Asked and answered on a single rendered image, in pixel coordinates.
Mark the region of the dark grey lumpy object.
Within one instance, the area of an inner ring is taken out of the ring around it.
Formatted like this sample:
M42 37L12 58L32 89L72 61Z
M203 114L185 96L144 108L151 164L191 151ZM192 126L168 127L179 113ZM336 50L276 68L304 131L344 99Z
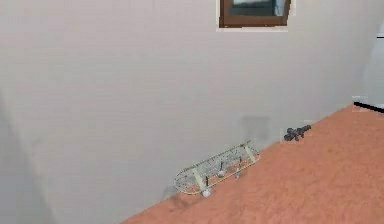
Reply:
M304 137L304 133L311 129L310 125L305 125L301 128L288 128L287 133L284 135L285 141L291 141L295 139L296 141L299 140L300 137Z

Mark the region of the brown framed window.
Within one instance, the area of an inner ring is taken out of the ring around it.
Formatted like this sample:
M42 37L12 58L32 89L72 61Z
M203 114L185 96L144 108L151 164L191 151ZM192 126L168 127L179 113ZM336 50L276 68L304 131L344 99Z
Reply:
M286 28L294 0L216 0L217 27Z

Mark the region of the white fridge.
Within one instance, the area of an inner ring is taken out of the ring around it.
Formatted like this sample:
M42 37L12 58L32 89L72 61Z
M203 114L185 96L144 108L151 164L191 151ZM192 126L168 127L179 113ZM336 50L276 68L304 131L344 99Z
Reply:
M360 111L366 109L384 114L384 23L376 34L365 66L362 89L352 100Z

